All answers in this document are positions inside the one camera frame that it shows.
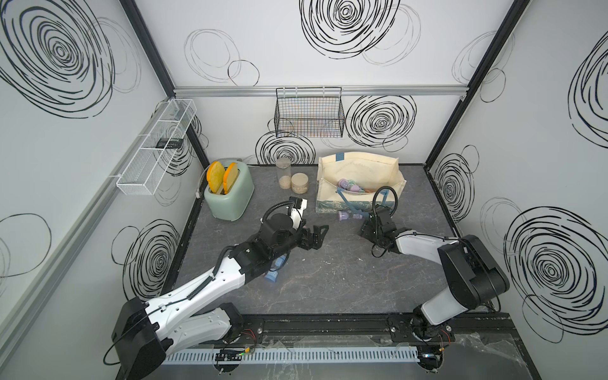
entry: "black wire basket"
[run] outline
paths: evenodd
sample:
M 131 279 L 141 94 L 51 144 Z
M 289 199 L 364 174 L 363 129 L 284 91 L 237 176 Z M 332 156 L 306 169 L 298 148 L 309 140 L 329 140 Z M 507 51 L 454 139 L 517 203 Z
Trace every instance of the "black wire basket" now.
M 277 137 L 342 137 L 346 117 L 340 87 L 277 88 Z

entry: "glass jar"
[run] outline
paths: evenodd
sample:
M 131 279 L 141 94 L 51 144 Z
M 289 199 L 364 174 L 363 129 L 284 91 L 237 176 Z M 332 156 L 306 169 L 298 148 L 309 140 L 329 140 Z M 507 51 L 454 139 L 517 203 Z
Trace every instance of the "glass jar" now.
M 281 157 L 275 162 L 277 166 L 277 181 L 282 189 L 291 188 L 291 161 L 287 157 Z
M 304 194 L 308 191 L 308 176 L 304 173 L 296 173 L 291 177 L 291 191 L 296 194 Z

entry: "jar lid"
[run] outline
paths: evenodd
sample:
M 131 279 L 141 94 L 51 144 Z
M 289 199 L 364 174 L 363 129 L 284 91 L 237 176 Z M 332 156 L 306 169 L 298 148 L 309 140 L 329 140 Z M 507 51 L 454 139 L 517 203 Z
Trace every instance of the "jar lid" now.
M 291 165 L 291 161 L 289 160 L 289 157 L 281 157 L 277 159 L 275 165 L 279 169 L 287 169 Z
M 308 176 L 304 173 L 296 173 L 291 176 L 291 184 L 293 186 L 306 186 L 308 185 Z

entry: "wire basket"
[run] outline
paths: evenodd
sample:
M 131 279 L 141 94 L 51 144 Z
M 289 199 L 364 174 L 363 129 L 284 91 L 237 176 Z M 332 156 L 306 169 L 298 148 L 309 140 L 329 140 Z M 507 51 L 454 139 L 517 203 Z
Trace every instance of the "wire basket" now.
M 277 88 L 277 137 L 342 137 L 346 117 L 340 87 Z
M 196 113 L 192 99 L 171 99 L 150 133 L 120 175 L 116 186 L 126 195 L 153 195 L 178 148 L 172 139 L 182 139 Z

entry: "dark gray table surface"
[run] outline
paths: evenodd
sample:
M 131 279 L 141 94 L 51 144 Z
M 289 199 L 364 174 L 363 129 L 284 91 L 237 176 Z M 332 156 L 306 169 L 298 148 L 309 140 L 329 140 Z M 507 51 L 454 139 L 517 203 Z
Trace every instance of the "dark gray table surface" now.
M 423 168 L 400 169 L 407 184 L 393 216 L 397 227 L 453 235 Z M 210 269 L 223 247 L 257 232 L 262 214 L 294 195 L 279 188 L 274 167 L 250 167 L 250 171 L 254 195 L 239 220 L 216 219 L 203 204 L 176 287 Z M 316 165 L 292 167 L 292 174 L 297 172 L 307 174 L 310 182 L 308 192 L 301 196 L 308 200 L 306 225 L 330 225 L 323 247 L 309 251 L 295 248 L 278 272 L 276 283 L 258 277 L 204 310 L 232 302 L 245 314 L 409 312 L 446 286 L 443 269 L 431 261 L 390 252 L 381 258 L 372 257 L 371 243 L 357 235 L 361 220 L 338 222 L 337 214 L 315 213 Z

